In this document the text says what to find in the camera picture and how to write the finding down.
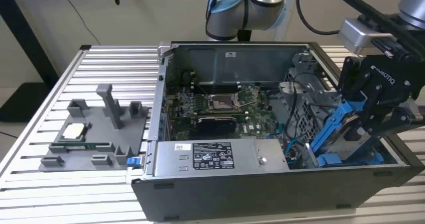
power supply label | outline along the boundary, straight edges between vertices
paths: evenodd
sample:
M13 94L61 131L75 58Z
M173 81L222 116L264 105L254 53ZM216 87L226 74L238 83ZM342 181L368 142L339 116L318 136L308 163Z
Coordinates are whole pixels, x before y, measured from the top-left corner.
M194 143L194 168L197 170L235 168L232 143Z

metal slotted surface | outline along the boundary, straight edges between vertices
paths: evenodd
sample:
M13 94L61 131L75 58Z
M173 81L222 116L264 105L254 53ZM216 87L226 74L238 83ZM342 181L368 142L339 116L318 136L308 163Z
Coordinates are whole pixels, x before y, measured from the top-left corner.
M323 48L342 67L344 57L352 54L342 46ZM54 141L67 118L70 100L85 98L90 106L103 105L95 93L99 83L114 84L114 97L121 104L139 100L153 106L159 67L157 54L157 47L137 46L94 46L90 51L79 52L0 164L2 223L151 223L133 188L126 184L126 171L41 173L38 168L41 157L49 151L49 143ZM425 161L425 128L402 133L400 137ZM355 210L199 221L203 224L294 222L425 223L425 173L403 187L380 191Z

blue drive bracket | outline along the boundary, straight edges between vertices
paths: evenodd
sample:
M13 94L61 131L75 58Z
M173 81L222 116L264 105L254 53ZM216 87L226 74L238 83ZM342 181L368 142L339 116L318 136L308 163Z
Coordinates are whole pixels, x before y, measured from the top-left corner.
M319 155L318 163L320 167L342 165L340 156L336 153L326 153Z
M340 104L338 110L328 118L327 124L323 130L319 132L314 142L312 142L312 150L316 153L323 145L326 144L327 140L330 139L331 135L335 131L338 131L343 126L343 120L346 116L351 113L360 112L364 109L367 101L362 102L346 102Z
M380 165L384 164L384 157L379 152L375 152L374 157L370 161L343 163L340 156L336 153L326 153L319 155L318 164L323 168L342 166Z

blue plastic clip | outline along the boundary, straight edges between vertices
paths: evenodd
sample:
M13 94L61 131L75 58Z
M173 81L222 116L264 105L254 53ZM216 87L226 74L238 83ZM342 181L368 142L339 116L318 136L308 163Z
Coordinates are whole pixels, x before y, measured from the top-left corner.
M127 167L141 168L142 166L142 158L133 157L127 159Z
M326 153L319 155L318 163L320 167L342 165L340 156L336 153Z

green circuit board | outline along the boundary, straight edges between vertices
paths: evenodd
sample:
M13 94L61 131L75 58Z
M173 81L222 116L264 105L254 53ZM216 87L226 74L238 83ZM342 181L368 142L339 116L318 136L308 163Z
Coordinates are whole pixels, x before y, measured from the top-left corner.
M210 138L264 139L276 132L276 117L266 91L255 85L243 85L234 94L193 94L181 90L169 96L171 118L171 140L198 140ZM235 132L222 136L198 134L198 120L203 117L223 117L236 120Z

